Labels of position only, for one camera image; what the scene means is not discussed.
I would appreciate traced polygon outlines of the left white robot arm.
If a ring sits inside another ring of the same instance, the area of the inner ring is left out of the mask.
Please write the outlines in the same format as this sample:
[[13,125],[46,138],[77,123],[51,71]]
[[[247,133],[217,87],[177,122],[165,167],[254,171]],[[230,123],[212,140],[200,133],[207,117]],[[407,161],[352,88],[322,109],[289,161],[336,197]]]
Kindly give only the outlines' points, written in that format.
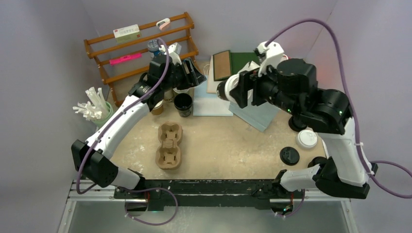
[[116,148],[130,130],[164,99],[165,92],[174,88],[186,90],[206,81],[190,59],[174,60],[169,55],[158,55],[142,73],[139,81],[128,92],[113,116],[85,142],[76,140],[71,153],[78,177],[85,176],[94,185],[126,188],[134,199],[143,196],[145,185],[142,175],[111,162]]

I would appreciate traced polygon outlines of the white plastic cup lid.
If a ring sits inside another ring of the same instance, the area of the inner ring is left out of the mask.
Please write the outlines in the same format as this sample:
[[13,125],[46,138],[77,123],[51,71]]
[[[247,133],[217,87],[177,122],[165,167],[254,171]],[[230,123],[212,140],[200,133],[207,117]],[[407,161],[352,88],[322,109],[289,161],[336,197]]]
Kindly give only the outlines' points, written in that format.
[[239,83],[239,77],[239,74],[232,75],[226,80],[226,83],[224,84],[225,96],[227,100],[232,103],[236,103],[236,100],[234,99],[234,97],[231,96],[230,91],[237,87]]

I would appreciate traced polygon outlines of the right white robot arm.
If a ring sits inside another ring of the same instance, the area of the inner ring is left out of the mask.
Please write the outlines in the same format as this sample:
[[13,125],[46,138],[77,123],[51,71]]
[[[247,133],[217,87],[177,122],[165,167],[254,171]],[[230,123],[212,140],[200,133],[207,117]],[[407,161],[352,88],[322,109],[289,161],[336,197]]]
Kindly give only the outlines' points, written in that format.
[[302,59],[289,59],[276,67],[268,66],[263,75],[258,69],[243,71],[219,86],[222,99],[240,108],[251,104],[272,104],[291,115],[290,128],[311,128],[325,142],[327,159],[314,158],[307,168],[279,172],[273,192],[283,198],[299,189],[316,188],[338,198],[365,199],[369,177],[376,163],[367,163],[355,138],[355,113],[349,97],[336,89],[321,89],[316,67]]

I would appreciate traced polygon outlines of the light blue paper bag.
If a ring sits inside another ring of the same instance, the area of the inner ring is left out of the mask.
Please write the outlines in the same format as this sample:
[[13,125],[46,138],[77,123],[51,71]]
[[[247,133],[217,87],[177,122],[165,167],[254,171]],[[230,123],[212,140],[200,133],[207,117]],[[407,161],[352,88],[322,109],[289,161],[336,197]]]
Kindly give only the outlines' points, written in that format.
[[260,106],[253,106],[252,100],[253,90],[251,89],[248,91],[248,105],[245,108],[240,108],[236,103],[230,103],[228,110],[255,129],[264,132],[280,109],[267,102]]

